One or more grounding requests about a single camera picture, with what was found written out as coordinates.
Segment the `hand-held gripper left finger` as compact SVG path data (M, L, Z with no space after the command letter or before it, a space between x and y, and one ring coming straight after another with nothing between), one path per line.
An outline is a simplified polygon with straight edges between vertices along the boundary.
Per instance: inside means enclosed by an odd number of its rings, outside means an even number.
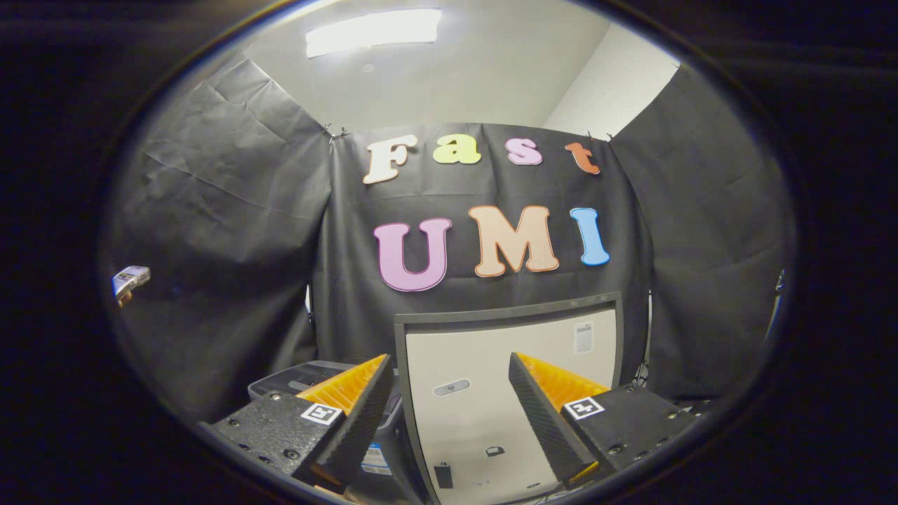
M361 472L390 398L391 357L350 365L302 389L296 371L256 382L247 405L200 426L281 480L343 492Z

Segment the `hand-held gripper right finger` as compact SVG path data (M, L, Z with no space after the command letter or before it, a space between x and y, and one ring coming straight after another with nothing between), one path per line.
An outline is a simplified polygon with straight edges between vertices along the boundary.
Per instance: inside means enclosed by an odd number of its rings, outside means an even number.
M508 381L552 473L565 486L639 466L699 419L647 388L609 388L520 352L509 357Z

